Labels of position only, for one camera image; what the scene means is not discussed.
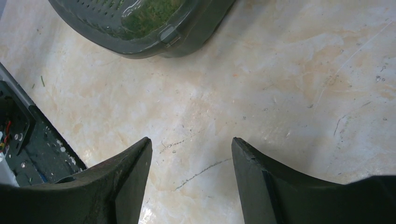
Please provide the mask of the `dark green litter box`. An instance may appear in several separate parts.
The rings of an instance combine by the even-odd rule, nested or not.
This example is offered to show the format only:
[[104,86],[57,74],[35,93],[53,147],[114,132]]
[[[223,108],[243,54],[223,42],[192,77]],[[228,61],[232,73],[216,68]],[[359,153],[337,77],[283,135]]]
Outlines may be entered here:
[[125,58],[177,58],[204,46],[232,0],[52,0],[89,41]]

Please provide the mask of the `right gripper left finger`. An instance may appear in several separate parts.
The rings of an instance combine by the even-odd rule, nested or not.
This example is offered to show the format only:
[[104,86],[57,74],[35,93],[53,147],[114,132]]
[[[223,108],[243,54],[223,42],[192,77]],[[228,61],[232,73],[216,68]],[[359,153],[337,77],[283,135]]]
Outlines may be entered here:
[[56,183],[2,184],[3,224],[136,224],[152,159],[145,137],[123,152]]

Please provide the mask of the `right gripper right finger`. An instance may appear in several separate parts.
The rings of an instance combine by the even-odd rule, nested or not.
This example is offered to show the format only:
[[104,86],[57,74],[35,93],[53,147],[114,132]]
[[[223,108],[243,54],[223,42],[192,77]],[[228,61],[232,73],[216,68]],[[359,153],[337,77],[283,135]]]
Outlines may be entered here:
[[242,138],[234,138],[231,148],[247,224],[393,224],[396,221],[393,175],[337,184],[296,171]]

